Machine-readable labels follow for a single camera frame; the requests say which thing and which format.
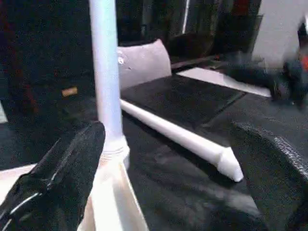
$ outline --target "gray pillow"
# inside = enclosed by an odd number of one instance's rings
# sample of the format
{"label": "gray pillow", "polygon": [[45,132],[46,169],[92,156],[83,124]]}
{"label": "gray pillow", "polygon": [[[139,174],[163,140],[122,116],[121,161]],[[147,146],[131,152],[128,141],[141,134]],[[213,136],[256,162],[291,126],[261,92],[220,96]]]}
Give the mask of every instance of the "gray pillow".
{"label": "gray pillow", "polygon": [[154,43],[118,47],[121,89],[171,75],[169,55],[161,40]]}

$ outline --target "vertical white pole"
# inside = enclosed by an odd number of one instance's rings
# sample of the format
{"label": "vertical white pole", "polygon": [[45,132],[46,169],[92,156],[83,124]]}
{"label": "vertical white pole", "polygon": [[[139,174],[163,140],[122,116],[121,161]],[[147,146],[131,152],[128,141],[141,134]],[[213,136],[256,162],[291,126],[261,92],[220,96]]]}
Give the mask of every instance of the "vertical white pole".
{"label": "vertical white pole", "polygon": [[96,101],[106,140],[101,160],[127,156],[122,131],[115,0],[89,0]]}

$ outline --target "horizontal white pipe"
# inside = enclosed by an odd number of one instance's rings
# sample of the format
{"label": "horizontal white pipe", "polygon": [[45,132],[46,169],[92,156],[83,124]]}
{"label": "horizontal white pipe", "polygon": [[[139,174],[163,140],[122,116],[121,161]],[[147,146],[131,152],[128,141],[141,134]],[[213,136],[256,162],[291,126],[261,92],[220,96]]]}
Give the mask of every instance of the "horizontal white pipe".
{"label": "horizontal white pipe", "polygon": [[222,147],[124,100],[121,100],[121,107],[142,123],[213,164],[220,173],[235,182],[243,179],[241,167],[231,148]]}

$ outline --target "floor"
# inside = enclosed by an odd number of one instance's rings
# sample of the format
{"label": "floor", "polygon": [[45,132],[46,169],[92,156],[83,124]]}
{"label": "floor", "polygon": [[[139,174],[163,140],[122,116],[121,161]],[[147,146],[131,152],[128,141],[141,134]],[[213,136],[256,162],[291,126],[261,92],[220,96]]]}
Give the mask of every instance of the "floor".
{"label": "floor", "polygon": [[[37,117],[17,116],[2,102],[0,170],[39,161],[81,120],[96,119],[93,97],[46,104]],[[234,183],[204,160],[123,113],[130,146],[128,174],[150,230],[267,230],[245,181]]]}

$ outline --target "orange label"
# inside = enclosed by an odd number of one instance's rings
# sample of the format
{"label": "orange label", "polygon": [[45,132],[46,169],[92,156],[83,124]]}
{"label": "orange label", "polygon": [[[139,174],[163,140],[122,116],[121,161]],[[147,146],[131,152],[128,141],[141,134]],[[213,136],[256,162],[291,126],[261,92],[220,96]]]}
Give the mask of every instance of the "orange label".
{"label": "orange label", "polygon": [[76,95],[77,93],[78,93],[77,87],[73,87],[73,88],[68,88],[68,89],[62,90],[62,95],[64,97],[70,96],[70,95]]}

